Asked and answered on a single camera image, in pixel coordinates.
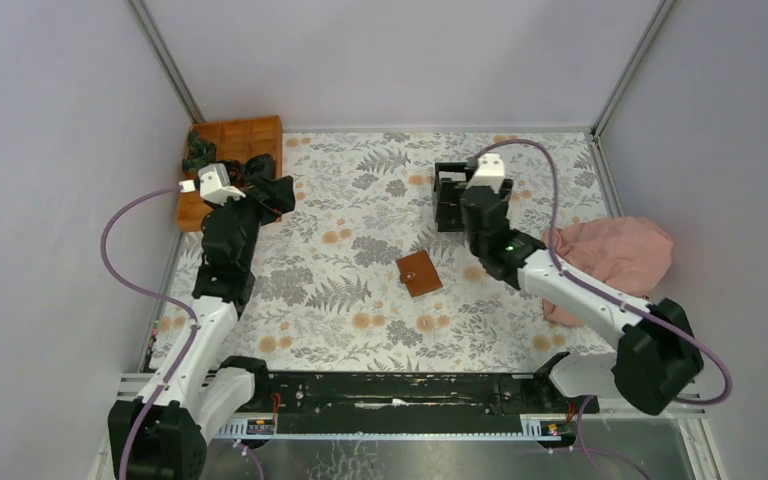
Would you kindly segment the brown leather card holder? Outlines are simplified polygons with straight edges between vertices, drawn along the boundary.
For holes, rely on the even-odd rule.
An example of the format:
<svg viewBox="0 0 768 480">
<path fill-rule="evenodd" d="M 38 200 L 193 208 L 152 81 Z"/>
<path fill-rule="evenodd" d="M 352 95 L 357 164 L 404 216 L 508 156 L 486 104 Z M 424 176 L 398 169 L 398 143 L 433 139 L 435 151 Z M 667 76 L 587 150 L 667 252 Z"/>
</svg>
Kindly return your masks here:
<svg viewBox="0 0 768 480">
<path fill-rule="evenodd" d="M 426 250 L 418 251 L 396 261 L 399 280 L 411 297 L 419 297 L 443 287 L 440 276 Z"/>
</svg>

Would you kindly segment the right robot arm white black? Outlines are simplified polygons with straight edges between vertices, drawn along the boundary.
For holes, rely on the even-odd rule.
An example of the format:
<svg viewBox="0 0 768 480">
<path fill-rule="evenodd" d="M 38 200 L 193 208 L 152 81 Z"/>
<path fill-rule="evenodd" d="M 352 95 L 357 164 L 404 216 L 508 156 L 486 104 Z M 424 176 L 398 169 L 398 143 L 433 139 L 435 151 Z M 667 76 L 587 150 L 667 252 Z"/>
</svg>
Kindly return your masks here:
<svg viewBox="0 0 768 480">
<path fill-rule="evenodd" d="M 542 241 L 511 228 L 507 201 L 489 186 L 466 187 L 460 211 L 469 249 L 491 277 L 561 307 L 612 348 L 568 354 L 551 366 L 533 386 L 543 410 L 557 412 L 573 397 L 594 395 L 621 397 L 659 415 L 702 370 L 686 312 L 675 301 L 629 296 L 554 260 Z"/>
</svg>

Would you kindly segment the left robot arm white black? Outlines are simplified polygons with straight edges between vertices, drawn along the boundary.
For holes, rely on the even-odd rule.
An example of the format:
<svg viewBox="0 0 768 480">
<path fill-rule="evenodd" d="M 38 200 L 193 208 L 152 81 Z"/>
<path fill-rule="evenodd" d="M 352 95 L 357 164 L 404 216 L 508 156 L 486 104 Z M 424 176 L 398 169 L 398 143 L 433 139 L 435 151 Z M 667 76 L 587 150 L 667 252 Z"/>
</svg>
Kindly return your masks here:
<svg viewBox="0 0 768 480">
<path fill-rule="evenodd" d="M 240 320 L 253 290 L 254 248 L 262 226 L 294 210 L 291 176 L 249 176 L 237 189 L 217 173 L 183 180 L 172 192 L 198 192 L 212 205 L 205 216 L 202 264 L 190 303 L 158 294 L 187 314 L 185 331 L 164 363 L 131 401 L 108 414 L 114 475 L 118 479 L 197 479 L 207 446 L 242 407 L 269 401 L 270 385 L 256 368 L 230 364 L 205 380 L 218 347 Z"/>
</svg>

